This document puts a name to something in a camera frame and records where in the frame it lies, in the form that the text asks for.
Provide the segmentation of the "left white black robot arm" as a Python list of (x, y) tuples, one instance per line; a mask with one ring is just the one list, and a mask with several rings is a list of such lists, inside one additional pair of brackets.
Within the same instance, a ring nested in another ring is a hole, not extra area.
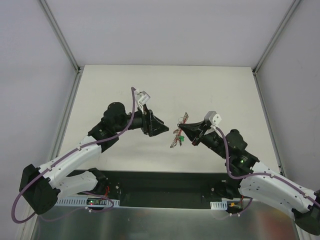
[(37, 215), (48, 212), (58, 200), (73, 194), (85, 191), (102, 194), (107, 179), (97, 168), (90, 168), (79, 175), (69, 174), (86, 161), (98, 159), (119, 140), (119, 133), (135, 129), (142, 130), (149, 137), (169, 131), (146, 105), (134, 113), (126, 113), (121, 102), (111, 103), (100, 122), (75, 149), (38, 167), (33, 164), (26, 166), (19, 192)]

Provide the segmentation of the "right aluminium table rail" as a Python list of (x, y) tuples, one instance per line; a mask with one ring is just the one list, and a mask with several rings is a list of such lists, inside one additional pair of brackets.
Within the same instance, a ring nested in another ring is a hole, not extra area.
[[(267, 128), (268, 128), (268, 132), (269, 132), (269, 135), (270, 135), (272, 147), (273, 147), (273, 150), (274, 150), (274, 153), (275, 153), (277, 165), (278, 165), (280, 173), (284, 177), (286, 177), (286, 171), (284, 169), (284, 165), (283, 165), (281, 157), (280, 157), (279, 148), (277, 146), (275, 135), (274, 135), (274, 131), (272, 129), (271, 122), (270, 122), (270, 115), (268, 113), (268, 108), (267, 108), (267, 105), (266, 105), (266, 102), (265, 102), (265, 98), (263, 96), (263, 92), (262, 92), (262, 89), (260, 87), (259, 80), (257, 78), (257, 73), (255, 73), (255, 71), (253, 70), (252, 71), (252, 75), (253, 75), (254, 82), (255, 82), (255, 85), (256, 85), (257, 93), (259, 95), (259, 99), (260, 99), (260, 103), (261, 103), (261, 106), (262, 106), (264, 118), (265, 118), (265, 121), (266, 121), (266, 124), (267, 124)], [(297, 231), (298, 238), (300, 240), (313, 240), (314, 239), (312, 237), (312, 235), (310, 235), (308, 232), (302, 230), (297, 225), (295, 225), (295, 229)]]

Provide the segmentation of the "green headed key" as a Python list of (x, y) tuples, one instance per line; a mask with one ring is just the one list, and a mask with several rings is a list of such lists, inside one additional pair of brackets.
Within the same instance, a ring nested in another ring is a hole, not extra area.
[(180, 135), (180, 136), (178, 137), (178, 139), (179, 139), (179, 141), (181, 141), (181, 142), (184, 142), (184, 141), (185, 141), (185, 137), (184, 137), (183, 135)]

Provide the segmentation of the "aluminium frame post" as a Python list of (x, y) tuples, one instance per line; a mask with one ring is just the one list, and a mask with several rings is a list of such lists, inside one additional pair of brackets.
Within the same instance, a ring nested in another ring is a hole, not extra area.
[(67, 59), (69, 60), (72, 68), (75, 70), (75, 72), (78, 74), (81, 71), (81, 66), (78, 64), (60, 26), (58, 21), (56, 20), (56, 17), (54, 16), (54, 13), (51, 10), (51, 7), (49, 6), (48, 2), (46, 0), (38, 0), (39, 6), (41, 7), (45, 17), (47, 18), (47, 21), (56, 36), (62, 50), (64, 51)]
[(289, 24), (290, 20), (292, 19), (293, 15), (295, 14), (296, 10), (298, 9), (298, 7), (302, 2), (303, 2), (302, 0), (293, 0), (292, 3), (290, 4), (283, 18), (279, 22), (279, 25), (277, 26), (273, 35), (271, 36), (268, 44), (263, 50), (260, 58), (258, 59), (255, 67), (252, 69), (252, 73), (254, 76), (257, 75), (257, 73), (263, 66), (264, 62), (266, 61), (268, 55), (272, 52), (273, 48), (276, 46), (277, 41), (280, 39), (280, 36), (286, 29), (287, 25)]

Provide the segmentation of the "right aluminium frame post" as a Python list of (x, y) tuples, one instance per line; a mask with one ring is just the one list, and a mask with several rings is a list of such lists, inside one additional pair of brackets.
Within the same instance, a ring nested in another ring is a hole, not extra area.
[(263, 66), (264, 62), (266, 61), (268, 55), (272, 52), (273, 48), (276, 46), (277, 41), (280, 39), (280, 36), (286, 29), (287, 25), (289, 24), (290, 20), (292, 19), (293, 15), (295, 14), (296, 10), (298, 9), (298, 7), (302, 2), (303, 2), (302, 0), (293, 0), (292, 3), (290, 4), (283, 18), (279, 22), (279, 25), (277, 26), (273, 35), (271, 36), (268, 44), (263, 50), (260, 58), (258, 59), (255, 67), (252, 69), (252, 73), (254, 76), (257, 75), (257, 73)]

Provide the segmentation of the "left aluminium frame post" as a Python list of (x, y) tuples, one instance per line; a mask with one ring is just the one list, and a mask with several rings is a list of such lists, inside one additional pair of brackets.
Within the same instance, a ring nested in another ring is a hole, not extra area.
[(49, 6), (48, 2), (46, 0), (38, 0), (39, 6), (41, 7), (45, 17), (47, 18), (47, 21), (56, 36), (62, 50), (64, 51), (67, 59), (69, 60), (72, 68), (75, 70), (75, 72), (78, 74), (81, 71), (81, 66), (78, 64), (60, 26), (58, 21), (56, 20), (56, 17), (54, 16), (54, 13), (51, 10), (51, 7)]

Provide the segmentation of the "left aluminium table rail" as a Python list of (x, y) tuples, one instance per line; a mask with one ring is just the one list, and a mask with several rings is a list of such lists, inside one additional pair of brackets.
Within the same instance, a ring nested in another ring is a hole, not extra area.
[[(75, 78), (74, 78), (72, 85), (71, 85), (71, 89), (68, 92), (68, 97), (66, 100), (65, 107), (63, 109), (60, 123), (58, 125), (57, 134), (56, 134), (55, 140), (53, 142), (53, 147), (51, 148), (46, 161), (42, 161), (41, 163), (48, 162), (49, 160), (56, 157), (58, 155), (58, 153), (60, 152), (63, 138), (65, 136), (66, 128), (68, 125), (68, 121), (70, 119), (72, 107), (73, 107), (73, 104), (74, 104), (74, 101), (75, 101), (75, 98), (77, 95), (78, 87), (79, 87), (79, 84), (81, 81), (82, 72), (83, 72), (83, 69), (81, 69), (81, 68), (76, 72)], [(15, 239), (16, 240), (30, 240), (37, 218), (33, 215), (33, 210), (29, 204), (25, 206), (25, 210), (24, 210), (22, 217), (24, 220), (25, 219), (31, 220), (31, 222), (24, 221), (24, 222), (18, 224), (18, 232), (17, 232), (17, 236)]]

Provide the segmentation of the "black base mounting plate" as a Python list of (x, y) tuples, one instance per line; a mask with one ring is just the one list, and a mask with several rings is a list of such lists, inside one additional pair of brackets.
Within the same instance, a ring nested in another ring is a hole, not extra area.
[(237, 200), (240, 181), (226, 173), (112, 171), (91, 168), (103, 185), (95, 190), (121, 207), (209, 209), (211, 202)]

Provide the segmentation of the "aluminium table rail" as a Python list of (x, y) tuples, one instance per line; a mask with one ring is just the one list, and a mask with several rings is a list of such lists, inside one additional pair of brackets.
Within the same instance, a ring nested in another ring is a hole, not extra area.
[[(265, 118), (265, 121), (266, 121), (266, 124), (267, 124), (267, 128), (268, 128), (268, 132), (269, 132), (269, 135), (270, 135), (272, 147), (273, 147), (273, 150), (274, 150), (274, 153), (275, 153), (277, 165), (278, 165), (280, 173), (284, 177), (286, 177), (286, 171), (284, 169), (284, 165), (283, 165), (281, 157), (280, 157), (279, 148), (277, 146), (275, 135), (274, 135), (274, 131), (272, 129), (271, 122), (270, 122), (270, 115), (268, 113), (268, 108), (267, 108), (267, 105), (266, 105), (266, 102), (265, 102), (265, 98), (263, 96), (263, 92), (262, 92), (262, 89), (260, 87), (259, 80), (257, 78), (257, 73), (255, 73), (255, 71), (253, 70), (252, 71), (252, 75), (253, 75), (254, 82), (255, 82), (255, 85), (256, 85), (257, 93), (259, 95), (259, 99), (260, 99), (260, 103), (261, 103), (261, 106), (262, 106), (264, 118)], [(313, 240), (314, 239), (312, 237), (312, 235), (310, 235), (308, 232), (302, 230), (297, 225), (295, 225), (295, 229), (297, 231), (298, 238), (300, 240)]]
[[(66, 128), (68, 125), (68, 121), (70, 119), (72, 107), (73, 107), (73, 104), (74, 104), (74, 101), (75, 101), (75, 98), (77, 95), (78, 87), (79, 87), (79, 84), (81, 81), (82, 72), (83, 72), (83, 69), (81, 69), (81, 68), (76, 72), (75, 78), (74, 78), (72, 85), (71, 85), (71, 89), (68, 92), (68, 97), (66, 100), (65, 107), (63, 109), (60, 123), (58, 125), (57, 134), (56, 134), (55, 140), (53, 142), (53, 147), (51, 148), (46, 161), (42, 161), (41, 163), (48, 162), (49, 160), (56, 157), (58, 155), (58, 153), (60, 152), (63, 138), (65, 136)], [(33, 215), (33, 210), (29, 204), (25, 206), (25, 210), (24, 210), (22, 217), (24, 220), (25, 219), (31, 220), (31, 222), (24, 221), (24, 222), (18, 224), (18, 232), (17, 232), (17, 236), (15, 239), (16, 240), (30, 240), (37, 218)]]

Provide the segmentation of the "red handled metal key holder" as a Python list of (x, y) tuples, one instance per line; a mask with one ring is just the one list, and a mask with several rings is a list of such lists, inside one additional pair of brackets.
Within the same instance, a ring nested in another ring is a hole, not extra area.
[(187, 112), (185, 112), (184, 115), (178, 119), (177, 129), (173, 131), (174, 139), (170, 144), (171, 149), (175, 148), (177, 145), (179, 145), (180, 147), (182, 146), (183, 141), (179, 141), (179, 136), (182, 136), (182, 130), (180, 129), (180, 124), (186, 123), (188, 119), (189, 119), (189, 114)]

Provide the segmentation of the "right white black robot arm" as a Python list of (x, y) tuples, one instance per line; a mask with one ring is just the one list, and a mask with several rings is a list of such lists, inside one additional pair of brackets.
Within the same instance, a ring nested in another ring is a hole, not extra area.
[(225, 159), (225, 184), (230, 197), (239, 194), (256, 199), (292, 218), (305, 232), (320, 234), (320, 192), (303, 187), (262, 163), (246, 150), (247, 143), (237, 129), (224, 134), (209, 121), (180, 123), (178, 127), (194, 146), (203, 144)]

